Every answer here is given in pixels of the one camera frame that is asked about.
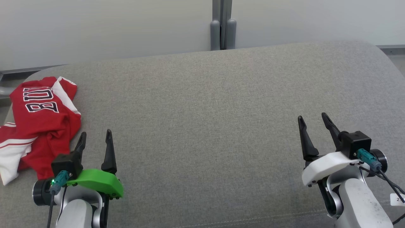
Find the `couch cushion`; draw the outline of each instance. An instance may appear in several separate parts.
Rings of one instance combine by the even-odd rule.
[[[387,175],[405,187],[405,78],[368,43],[88,62],[28,80],[47,76],[79,87],[84,168],[100,168],[112,130],[125,197],[110,202],[110,227],[333,227],[318,188],[301,182],[299,115],[321,154],[334,151],[321,112],[340,130],[371,136]],[[0,187],[5,227],[46,224],[48,207],[32,200],[35,181],[27,170]],[[392,220],[403,213],[388,205],[387,183],[367,181]]]

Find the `teal connector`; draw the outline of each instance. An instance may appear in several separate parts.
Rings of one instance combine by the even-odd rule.
[[[377,160],[377,158],[367,152],[365,149],[359,149],[357,151],[357,157],[361,161],[367,163],[370,166],[370,169],[374,172],[378,172],[379,168],[381,169],[382,167],[382,164]]]
[[[66,184],[66,182],[69,179],[69,172],[66,170],[62,170],[59,172],[59,174],[51,181],[51,187],[49,188],[50,192],[55,192],[55,195],[57,195],[62,186]]]

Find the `label sticker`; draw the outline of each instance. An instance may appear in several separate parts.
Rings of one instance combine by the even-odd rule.
[[[400,195],[401,195],[402,198],[404,198],[404,200],[405,200],[405,195],[404,195],[404,194],[400,194]],[[403,203],[403,202],[401,201],[401,199],[398,197],[397,194],[392,193],[392,194],[390,195],[390,198],[391,198],[391,206],[405,206],[405,203]]]

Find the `robotic arm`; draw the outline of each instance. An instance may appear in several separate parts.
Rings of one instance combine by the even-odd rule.
[[[86,133],[83,132],[74,151],[67,155],[60,154],[52,162],[55,178],[35,183],[32,191],[35,204],[49,205],[49,216],[53,204],[61,206],[56,228],[107,227],[109,201],[122,198],[124,188],[115,176],[117,165],[111,130],[107,130],[105,142],[107,148],[101,170],[83,170],[81,158],[86,145]]]
[[[322,113],[322,119],[336,146],[335,152],[326,155],[319,155],[304,119],[298,117],[305,160],[303,184],[318,185],[329,217],[337,219],[336,228],[392,228],[393,223],[365,181],[365,177],[377,173],[385,176],[387,158],[381,151],[370,149],[371,139],[364,133],[340,132],[326,113]]]

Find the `black cable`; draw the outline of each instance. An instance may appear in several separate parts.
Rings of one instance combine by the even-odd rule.
[[[393,221],[392,224],[395,225],[397,224],[401,219],[405,218],[405,214],[403,214],[401,217],[399,217],[397,220]]]
[[[51,204],[49,205],[49,215],[48,215],[48,224],[47,228],[51,227],[51,220],[52,220],[52,209],[53,209],[53,200],[55,199],[55,192],[51,192]]]
[[[376,173],[376,172],[374,172],[374,171],[372,171],[372,170],[368,170],[368,169],[366,169],[366,168],[364,168],[364,167],[362,167],[362,166],[360,166],[359,168],[360,168],[361,170],[364,170],[364,171],[366,171],[366,172],[368,172],[368,173],[371,173],[371,174],[373,174],[373,175],[379,177],[380,179],[382,179],[382,180],[384,180],[384,181],[387,181],[387,180],[386,180],[384,177],[382,177],[380,174],[378,174],[378,173]],[[402,188],[400,188],[397,184],[395,184],[395,183],[392,182],[392,181],[391,181],[391,183],[392,183],[402,194],[405,194],[405,191],[402,190]]]
[[[374,172],[374,171],[372,171],[372,170],[368,170],[368,169],[366,169],[366,168],[364,168],[364,167],[362,167],[362,166],[360,166],[359,167],[361,170],[364,170],[364,171],[366,171],[366,172],[368,172],[368,173],[371,173],[371,174],[374,174],[374,175],[376,175],[377,177],[379,177],[379,178],[381,178],[381,179],[383,179],[383,180],[385,180],[385,181],[387,181],[388,182],[388,184],[392,184],[393,186],[395,186],[402,194],[405,194],[405,191],[404,190],[402,190],[397,184],[395,184],[394,182],[392,182],[391,180],[389,180],[388,178],[384,178],[384,176],[385,177],[387,177],[385,174],[383,175],[383,176],[380,176],[378,173],[376,173],[376,172]],[[392,222],[392,224],[393,225],[395,225],[395,224],[397,224],[401,219],[403,219],[403,218],[405,218],[405,214],[403,214],[401,217],[399,217],[397,220],[395,220],[395,221],[393,221]]]
[[[66,189],[67,189],[67,188],[68,188],[68,187],[66,186],[66,187],[65,187],[65,190],[63,190],[62,203],[60,204],[60,213],[59,213],[59,216],[58,216],[58,220],[57,220],[57,221],[59,221],[60,216],[62,215],[63,203],[64,203],[64,201],[65,201],[65,194],[66,194]]]
[[[380,174],[387,180],[388,184],[391,186],[391,188],[394,190],[394,192],[396,193],[396,195],[401,199],[401,201],[403,203],[405,203],[404,198],[402,198],[401,194],[398,192],[398,190],[395,188],[395,186],[393,185],[392,181],[390,181],[388,179],[388,177],[385,175],[385,173],[383,171],[381,171],[380,167],[377,167],[377,170],[380,172]]]

